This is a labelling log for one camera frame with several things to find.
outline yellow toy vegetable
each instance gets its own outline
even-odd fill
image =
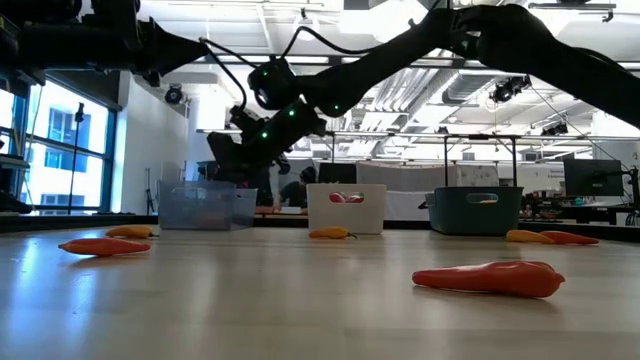
[[[123,237],[123,238],[134,238],[134,239],[148,239],[153,235],[153,229],[145,225],[127,225],[127,226],[118,226],[107,231],[107,236],[109,237]]]
[[[322,229],[313,230],[309,233],[310,238],[319,239],[319,238],[329,238],[329,239],[345,239],[349,236],[353,236],[357,239],[355,235],[349,232],[348,229],[343,227],[326,227]]]
[[[507,233],[508,242],[554,244],[555,242],[539,233],[527,230],[511,230]]]

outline wooden table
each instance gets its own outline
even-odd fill
[[[386,231],[169,232],[149,254],[83,258],[101,230],[3,235],[0,359],[640,359],[640,248]],[[415,270],[541,260],[533,300],[413,287]]]

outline plastic toy food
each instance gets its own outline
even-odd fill
[[[112,256],[147,251],[151,245],[122,239],[103,238],[72,240],[66,244],[58,245],[58,248],[79,255]]]
[[[124,238],[134,238],[134,239],[148,239],[153,235],[153,229],[145,225],[127,225],[127,226],[118,226],[107,231],[107,236],[114,237],[124,237]]]
[[[553,240],[554,244],[595,245],[600,242],[598,239],[562,231],[543,231],[540,234]]]
[[[313,230],[309,233],[310,238],[329,238],[329,239],[345,239],[349,236],[357,238],[351,234],[349,230],[342,227],[327,227],[322,229]]]
[[[531,298],[553,295],[564,281],[549,264],[538,261],[497,262],[413,273],[413,282],[417,285]]]
[[[527,230],[511,230],[507,233],[507,241],[523,243],[554,244],[550,238]]]

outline plastic bin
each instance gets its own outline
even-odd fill
[[[162,229],[238,230],[253,226],[256,189],[219,181],[160,182]]]
[[[333,203],[329,195],[334,192],[362,193],[360,203]],[[380,234],[384,225],[386,185],[367,184],[309,184],[309,231],[340,226],[353,234]]]
[[[431,228],[447,235],[504,236],[518,228],[521,187],[442,187],[427,193]]]

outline bin handle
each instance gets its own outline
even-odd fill
[[[470,204],[491,205],[500,201],[498,194],[492,193],[470,193],[466,196]]]

